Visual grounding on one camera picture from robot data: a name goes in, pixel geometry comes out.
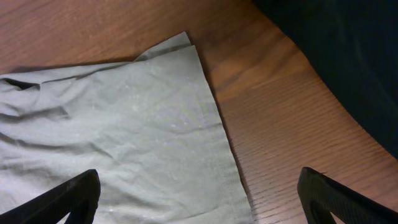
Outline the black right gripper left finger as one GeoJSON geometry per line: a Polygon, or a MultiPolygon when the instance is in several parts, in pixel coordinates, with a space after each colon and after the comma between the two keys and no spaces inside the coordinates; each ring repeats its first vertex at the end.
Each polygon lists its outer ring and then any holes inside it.
{"type": "Polygon", "coordinates": [[[1,215],[1,223],[92,224],[101,193],[96,170],[89,169],[1,215]]]}

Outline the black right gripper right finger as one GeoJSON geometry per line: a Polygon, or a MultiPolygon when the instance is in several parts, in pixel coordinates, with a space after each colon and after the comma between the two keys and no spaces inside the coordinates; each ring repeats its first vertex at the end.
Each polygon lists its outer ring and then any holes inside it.
{"type": "Polygon", "coordinates": [[[303,167],[297,192],[310,224],[397,224],[397,212],[310,168],[303,167]]]}

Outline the khaki shorts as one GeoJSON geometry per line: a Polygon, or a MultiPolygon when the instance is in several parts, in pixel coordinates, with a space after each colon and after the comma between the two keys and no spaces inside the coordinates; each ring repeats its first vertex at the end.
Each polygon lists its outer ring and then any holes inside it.
{"type": "Polygon", "coordinates": [[[95,223],[252,223],[186,33],[132,62],[1,76],[1,211],[88,169],[95,223]]]}

